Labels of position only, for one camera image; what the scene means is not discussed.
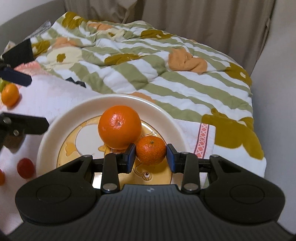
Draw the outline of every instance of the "green and white striped quilt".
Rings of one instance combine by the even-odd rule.
[[[102,94],[134,93],[175,119],[214,125],[216,152],[264,172],[253,132],[252,81],[227,55],[143,21],[91,21],[72,12],[31,42],[36,61],[49,73]],[[176,51],[182,48],[185,56]]]

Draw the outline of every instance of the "large orange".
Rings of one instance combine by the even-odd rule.
[[[141,137],[142,123],[138,113],[132,108],[117,105],[103,113],[98,131],[107,146],[124,150]]]
[[[146,166],[161,163],[166,155],[166,145],[163,139],[146,136],[136,143],[136,156]]]
[[[20,93],[16,85],[8,84],[1,93],[1,100],[7,107],[13,107],[20,97]]]

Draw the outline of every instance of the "wall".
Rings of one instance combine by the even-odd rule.
[[[0,25],[15,16],[52,0],[0,0]]]
[[[255,131],[266,179],[285,193],[279,222],[296,232],[296,1],[277,0],[264,50],[251,75]]]

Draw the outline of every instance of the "silver rivet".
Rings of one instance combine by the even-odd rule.
[[[186,183],[184,185],[184,188],[187,190],[187,191],[195,191],[198,189],[198,185],[195,184],[195,183]]]
[[[10,125],[11,124],[11,119],[9,117],[4,117],[3,121],[5,124]]]
[[[14,130],[14,131],[13,131],[13,134],[14,134],[15,136],[18,136],[20,133],[19,133],[18,130]]]
[[[103,189],[106,191],[114,191],[117,188],[115,183],[106,183],[103,185]]]

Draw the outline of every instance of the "blanket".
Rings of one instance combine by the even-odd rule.
[[[86,20],[72,12],[31,43],[36,61],[53,75],[101,94],[140,94],[175,119],[215,126],[213,152],[264,175],[252,81],[227,55],[143,21]]]

